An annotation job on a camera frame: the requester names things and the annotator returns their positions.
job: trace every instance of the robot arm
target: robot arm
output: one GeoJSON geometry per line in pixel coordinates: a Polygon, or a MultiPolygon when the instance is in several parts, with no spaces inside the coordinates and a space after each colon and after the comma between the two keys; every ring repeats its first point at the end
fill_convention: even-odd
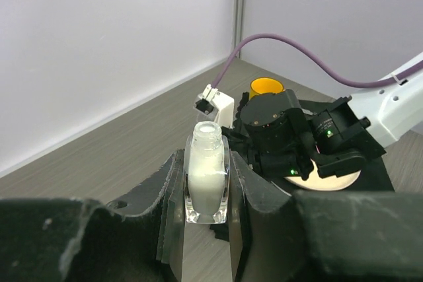
{"type": "MultiPolygon", "coordinates": [[[[395,75],[423,61],[423,52],[387,75],[395,75]]],[[[382,146],[397,142],[404,133],[423,121],[423,72],[395,85],[361,89],[351,95],[349,107],[358,119],[367,118],[367,131],[382,146]]]]}
{"type": "MultiPolygon", "coordinates": [[[[422,61],[423,53],[383,79],[396,78],[414,65],[420,67],[422,61]]],[[[244,118],[245,128],[250,128],[247,131],[254,144],[249,149],[250,158],[260,157],[261,162],[253,162],[247,154],[244,157],[251,166],[260,166],[262,174],[266,174],[265,162],[270,160],[274,171],[291,171],[290,176],[307,179],[313,168],[310,159],[317,164],[322,178],[357,172],[367,160],[385,154],[385,147],[423,120],[422,79],[423,72],[416,72],[396,84],[365,88],[348,98],[339,98],[326,110],[309,116],[309,127],[304,125],[305,114],[298,111],[301,107],[291,90],[275,97],[256,96],[247,102],[240,117],[244,118]],[[262,119],[266,125],[249,126],[262,119]]],[[[198,95],[196,109],[221,127],[233,127],[233,98],[211,85],[198,95]]]]}

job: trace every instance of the purple cable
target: purple cable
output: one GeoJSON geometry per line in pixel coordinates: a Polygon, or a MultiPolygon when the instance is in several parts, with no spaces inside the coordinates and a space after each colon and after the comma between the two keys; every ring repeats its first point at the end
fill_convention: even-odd
{"type": "MultiPolygon", "coordinates": [[[[376,82],[369,82],[369,83],[361,83],[361,82],[354,82],[350,81],[349,79],[345,79],[344,77],[336,74],[329,66],[327,66],[325,63],[323,63],[322,60],[320,60],[317,56],[315,56],[313,53],[311,53],[308,49],[304,48],[301,44],[298,44],[297,42],[290,40],[288,38],[285,38],[284,36],[279,36],[277,34],[272,33],[259,33],[259,34],[253,34],[252,36],[249,36],[242,40],[236,48],[232,51],[231,55],[227,58],[227,61],[225,65],[223,66],[223,69],[220,71],[219,74],[217,74],[215,80],[211,83],[211,87],[215,88],[220,81],[222,80],[223,76],[225,75],[227,69],[229,68],[230,64],[232,63],[233,59],[237,56],[238,52],[243,48],[243,46],[253,40],[257,39],[273,39],[277,41],[282,41],[286,44],[289,44],[290,46],[293,46],[295,49],[301,51],[304,53],[307,57],[309,57],[312,61],[314,61],[323,71],[326,72],[327,75],[332,77],[335,81],[349,86],[349,87],[355,87],[355,88],[378,88],[378,87],[385,87],[391,84],[395,84],[396,80],[393,77],[390,77],[388,79],[382,79],[380,81],[376,82]]],[[[413,65],[412,67],[409,67],[405,71],[402,71],[401,73],[397,74],[398,80],[403,80],[415,72],[423,69],[423,61],[418,62],[417,64],[413,65]]]]}

